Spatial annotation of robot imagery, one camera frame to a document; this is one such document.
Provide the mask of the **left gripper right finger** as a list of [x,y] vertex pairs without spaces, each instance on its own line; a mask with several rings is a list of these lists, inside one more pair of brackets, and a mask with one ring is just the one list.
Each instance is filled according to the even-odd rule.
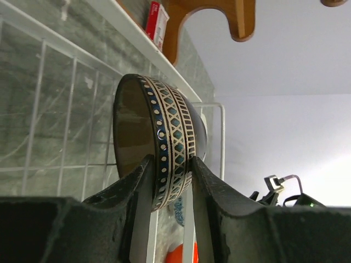
[[251,200],[193,157],[199,262],[350,262],[350,209]]

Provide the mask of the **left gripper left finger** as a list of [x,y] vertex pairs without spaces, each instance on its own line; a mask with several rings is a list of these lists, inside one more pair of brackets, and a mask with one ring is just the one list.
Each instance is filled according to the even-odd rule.
[[83,202],[2,197],[1,262],[145,262],[154,158]]

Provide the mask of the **brown patterned bowl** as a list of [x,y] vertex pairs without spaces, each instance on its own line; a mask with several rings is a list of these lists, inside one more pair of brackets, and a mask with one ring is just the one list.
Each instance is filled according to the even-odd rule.
[[206,155],[207,132],[198,112],[177,88],[153,77],[130,73],[121,78],[112,132],[121,178],[153,155],[154,211],[180,197],[191,184],[191,158]]

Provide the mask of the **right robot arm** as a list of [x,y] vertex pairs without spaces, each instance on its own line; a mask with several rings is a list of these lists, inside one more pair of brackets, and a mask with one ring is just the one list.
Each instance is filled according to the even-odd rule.
[[250,199],[266,206],[278,206],[278,207],[292,207],[292,206],[308,206],[308,207],[325,207],[324,204],[320,203],[316,199],[313,199],[311,196],[301,193],[299,195],[293,195],[291,197],[286,198],[281,204],[278,203],[279,193],[275,191],[269,191],[265,196],[261,199],[258,199],[258,191],[254,191],[250,195]]

